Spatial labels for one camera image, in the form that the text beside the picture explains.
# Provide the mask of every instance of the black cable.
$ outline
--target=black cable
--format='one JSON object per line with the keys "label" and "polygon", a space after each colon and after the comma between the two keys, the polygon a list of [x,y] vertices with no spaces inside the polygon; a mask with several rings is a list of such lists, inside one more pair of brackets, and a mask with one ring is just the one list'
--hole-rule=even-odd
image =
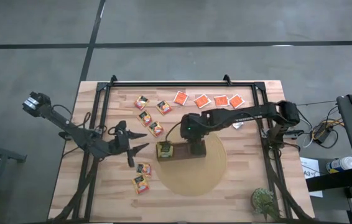
{"label": "black cable", "polygon": [[281,151],[279,148],[277,148],[277,151],[278,151],[278,158],[281,158],[281,156],[282,156],[282,151]]}
{"label": "black cable", "polygon": [[112,127],[112,128],[110,128],[110,129],[108,129],[107,134],[109,134],[109,135],[115,135],[115,130],[114,130],[113,133],[110,132],[112,129],[115,129],[115,127]]}
{"label": "black cable", "polygon": [[181,123],[182,123],[182,122],[179,122],[179,123],[175,124],[175,125],[168,131],[168,133],[167,133],[166,136],[165,136],[165,141],[166,141],[166,142],[168,141],[168,136],[169,136],[170,132],[172,132],[172,131],[176,128],[176,126],[180,125]]}
{"label": "black cable", "polygon": [[283,142],[284,144],[288,145],[288,146],[293,146],[295,148],[298,149],[298,152],[300,152],[300,146],[296,145],[296,144],[291,144],[291,143],[287,143],[287,142]]}
{"label": "black cable", "polygon": [[64,153],[63,156],[62,156],[62,158],[64,158],[65,155],[67,155],[67,154],[69,154],[69,153],[71,153],[71,152],[73,152],[73,151],[75,151],[75,150],[77,150],[77,149],[79,149],[79,146],[76,147],[76,148],[74,148],[74,149],[72,149],[72,150],[70,150],[70,151],[68,151],[68,152],[66,152],[66,153]]}
{"label": "black cable", "polygon": [[323,147],[323,148],[325,148],[325,149],[330,149],[330,148],[332,148],[332,147],[338,142],[338,139],[339,139],[339,134],[338,134],[338,132],[335,131],[334,129],[332,129],[331,131],[335,132],[335,134],[336,134],[335,142],[334,142],[331,146],[323,146],[322,144],[317,143],[319,146],[321,146],[321,147]]}
{"label": "black cable", "polygon": [[321,101],[321,102],[314,102],[314,103],[303,103],[296,106],[308,106],[308,105],[314,105],[314,104],[320,104],[320,103],[332,103],[332,102],[336,102],[336,100]]}
{"label": "black cable", "polygon": [[311,124],[311,122],[308,121],[308,119],[302,114],[302,112],[300,112],[300,110],[298,109],[299,114],[302,116],[302,118],[307,121],[308,125],[310,126],[310,130],[313,128],[313,125]]}
{"label": "black cable", "polygon": [[[100,125],[97,125],[97,127],[95,127],[95,132],[97,132],[97,129],[100,128]],[[107,126],[103,126],[103,131],[101,133],[105,133],[107,131]]]}
{"label": "black cable", "polygon": [[70,111],[68,108],[66,108],[65,106],[63,106],[63,105],[53,105],[53,106],[52,106],[52,110],[54,110],[54,108],[55,108],[56,106],[59,106],[59,107],[61,107],[61,108],[64,108],[70,115],[72,115],[71,111]]}
{"label": "black cable", "polygon": [[328,174],[325,173],[325,172],[320,172],[320,171],[318,171],[318,170],[312,169],[312,168],[310,168],[310,167],[308,167],[308,166],[305,166],[305,165],[302,165],[302,167],[306,167],[306,168],[308,168],[308,169],[310,169],[310,170],[312,170],[312,171],[314,171],[314,172],[318,172],[319,174],[328,175]]}
{"label": "black cable", "polygon": [[328,114],[327,114],[327,118],[326,118],[326,120],[325,120],[325,123],[322,123],[320,128],[322,128],[323,124],[325,124],[325,127],[327,127],[328,118],[330,117],[330,113],[331,113],[331,111],[333,111],[333,109],[335,109],[335,108],[337,108],[337,107],[338,107],[338,106],[335,106],[335,107],[333,107],[332,109],[330,109],[330,111],[329,111]]}

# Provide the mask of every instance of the potted plant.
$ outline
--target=potted plant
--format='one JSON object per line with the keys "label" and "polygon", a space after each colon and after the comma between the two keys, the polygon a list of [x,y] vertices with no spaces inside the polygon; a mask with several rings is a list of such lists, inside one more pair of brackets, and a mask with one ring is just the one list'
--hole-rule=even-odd
{"label": "potted plant", "polygon": [[251,195],[251,205],[254,213],[263,214],[267,221],[267,215],[274,220],[279,218],[280,210],[273,203],[274,194],[270,190],[258,188]]}

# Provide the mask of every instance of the wooden table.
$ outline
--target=wooden table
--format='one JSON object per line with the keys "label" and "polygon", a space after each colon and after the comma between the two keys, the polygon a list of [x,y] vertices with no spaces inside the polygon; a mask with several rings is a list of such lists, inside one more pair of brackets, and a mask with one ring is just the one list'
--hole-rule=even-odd
{"label": "wooden table", "polygon": [[[78,124],[93,106],[97,82],[82,82],[76,99],[72,122]],[[269,101],[284,100],[280,81],[265,81]],[[173,103],[176,92],[180,90],[190,97],[185,106]],[[133,102],[139,95],[150,99],[146,110],[154,121],[159,121],[165,130],[179,122],[183,114],[200,113],[202,110],[215,108],[214,102],[203,109],[198,109],[193,99],[202,93],[211,99],[218,95],[240,94],[245,104],[254,106],[252,91],[246,87],[112,87],[107,110],[107,127],[112,127],[120,120],[126,120],[127,128],[135,133],[147,133],[144,138],[131,140],[131,146],[149,142],[135,158],[135,163],[150,162],[155,152],[155,143],[164,138],[155,138],[136,118],[141,111]],[[163,116],[155,105],[166,100],[173,111]],[[228,166],[223,180],[208,194],[198,197],[176,195],[167,189],[158,179],[155,171],[149,179],[150,190],[136,195],[131,180],[136,177],[136,170],[127,165],[126,155],[110,156],[99,164],[95,196],[91,211],[92,222],[259,222],[262,215],[253,215],[250,196],[254,189],[268,189],[266,170],[263,162],[262,147],[257,124],[249,121],[238,130],[233,127],[218,131],[228,156]],[[112,137],[104,135],[104,140]],[[65,152],[75,148],[74,142],[68,142]],[[75,193],[80,174],[82,150],[68,154],[61,163],[57,184],[50,207],[49,218],[60,213]],[[314,217],[300,158],[294,147],[282,149],[282,166],[287,188],[297,203],[307,214]],[[282,199],[277,194],[280,208]],[[81,209],[85,209],[86,196]]]}

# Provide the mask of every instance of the concrete floor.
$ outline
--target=concrete floor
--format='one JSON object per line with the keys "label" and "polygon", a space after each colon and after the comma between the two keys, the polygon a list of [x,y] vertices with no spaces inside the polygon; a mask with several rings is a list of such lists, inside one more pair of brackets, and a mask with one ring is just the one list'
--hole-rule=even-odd
{"label": "concrete floor", "polygon": [[[0,1],[0,44],[88,43],[99,0]],[[97,42],[352,40],[352,0],[108,0]],[[86,49],[0,50],[0,146],[28,154],[0,183],[0,223],[46,219],[64,142],[58,129],[21,110],[31,91],[73,107]],[[282,80],[296,103],[352,93],[352,46],[95,49],[87,80]],[[301,106],[312,122],[332,103]],[[332,149],[302,157],[351,155],[346,134]],[[313,198],[321,220],[348,222],[344,199]]]}

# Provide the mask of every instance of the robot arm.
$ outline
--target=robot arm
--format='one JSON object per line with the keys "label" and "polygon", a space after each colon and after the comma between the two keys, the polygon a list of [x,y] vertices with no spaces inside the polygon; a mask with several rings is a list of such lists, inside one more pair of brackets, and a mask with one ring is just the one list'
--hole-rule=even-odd
{"label": "robot arm", "polygon": [[66,135],[72,138],[75,143],[84,151],[92,153],[97,158],[127,153],[127,161],[130,167],[134,167],[133,157],[148,143],[130,148],[129,139],[137,139],[146,136],[147,134],[133,133],[126,130],[126,122],[120,121],[114,130],[109,133],[114,136],[114,139],[106,142],[101,139],[101,134],[94,130],[80,128],[73,124],[61,114],[53,110],[50,98],[42,93],[30,94],[27,100],[22,104],[23,110],[33,117],[43,117],[53,124],[64,130]]}
{"label": "robot arm", "polygon": [[[180,135],[188,142],[199,142],[210,132],[227,128],[233,123],[263,118],[275,121],[279,130],[278,133],[286,131],[289,127],[295,126],[300,122],[296,104],[280,101],[238,110],[212,109],[203,111],[201,115],[195,113],[186,114],[181,121]],[[268,134],[269,137],[279,138],[277,133]]]}

